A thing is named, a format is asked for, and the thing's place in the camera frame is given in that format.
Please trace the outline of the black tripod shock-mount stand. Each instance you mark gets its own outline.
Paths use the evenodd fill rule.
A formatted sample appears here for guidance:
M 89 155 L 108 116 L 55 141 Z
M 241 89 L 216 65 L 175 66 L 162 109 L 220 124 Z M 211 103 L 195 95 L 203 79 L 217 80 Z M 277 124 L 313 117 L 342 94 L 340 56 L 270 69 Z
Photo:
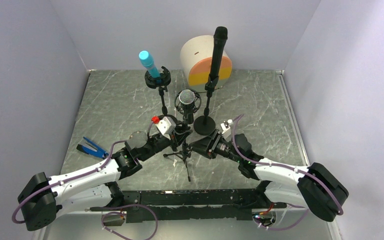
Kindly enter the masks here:
M 195 90 L 192 90 L 192 91 L 194 91 L 194 93 L 195 93 L 195 112 L 194 112 L 194 114 L 195 114 L 200 109 L 202 100 L 201 100 L 200 95 Z M 174 101 L 175 108 L 179 113 L 181 111 L 180 101 L 178 99 L 180 92 L 176 95 L 176 99 Z M 182 122 L 180 124 L 178 124 L 175 128 L 188 129 L 188 128 L 191 128 L 190 125 L 191 124 L 186 123 L 186 121 L 183 119 L 183 115 L 182 115 Z M 185 140 L 183 142 L 183 144 L 181 145 L 181 151 L 163 154 L 164 158 L 168 158 L 169 156 L 177 156 L 177 157 L 181 158 L 182 162 L 185 165 L 186 173 L 187 173 L 187 179 L 189 182 L 191 182 L 191 176 L 189 173 L 187 159 L 191 157 L 191 152 L 192 152 L 192 150 L 190 149 L 189 144 L 187 143 L 187 140 Z

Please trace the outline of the silver mesh black microphone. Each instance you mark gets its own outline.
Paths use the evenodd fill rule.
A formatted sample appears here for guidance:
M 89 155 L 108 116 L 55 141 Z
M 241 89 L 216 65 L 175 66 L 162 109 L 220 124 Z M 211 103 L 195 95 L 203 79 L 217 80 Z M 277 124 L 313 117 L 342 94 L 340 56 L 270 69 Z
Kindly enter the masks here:
M 178 100 L 180 103 L 180 113 L 188 125 L 194 122 L 195 106 L 195 92 L 190 89 L 184 89 L 179 93 Z

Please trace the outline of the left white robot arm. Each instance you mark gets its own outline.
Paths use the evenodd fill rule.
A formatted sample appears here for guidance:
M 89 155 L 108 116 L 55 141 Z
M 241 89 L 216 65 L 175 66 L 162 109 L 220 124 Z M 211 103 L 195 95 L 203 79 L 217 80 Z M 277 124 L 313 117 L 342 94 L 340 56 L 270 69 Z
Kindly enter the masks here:
M 176 149 L 192 132 L 190 127 L 165 129 L 154 135 L 137 131 L 122 140 L 124 147 L 118 151 L 114 151 L 114 147 L 119 142 L 114 142 L 99 163 L 61 175 L 37 173 L 18 195 L 12 221 L 25 224 L 26 229 L 33 232 L 73 212 L 81 204 L 85 208 L 117 210 L 122 206 L 123 196 L 116 182 L 141 170 L 141 161 L 168 147 Z

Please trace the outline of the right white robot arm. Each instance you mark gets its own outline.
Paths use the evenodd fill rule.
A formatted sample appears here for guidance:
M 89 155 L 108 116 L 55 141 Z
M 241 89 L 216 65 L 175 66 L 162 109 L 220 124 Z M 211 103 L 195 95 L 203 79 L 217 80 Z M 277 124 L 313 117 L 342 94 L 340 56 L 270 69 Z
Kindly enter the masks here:
M 246 178 L 261 181 L 255 202 L 262 208 L 271 203 L 286 203 L 309 209 L 319 219 L 332 222 L 343 214 L 349 191 L 321 163 L 296 166 L 273 161 L 256 154 L 244 134 L 226 140 L 215 130 L 190 144 L 191 150 L 208 159 L 221 156 L 238 163 Z

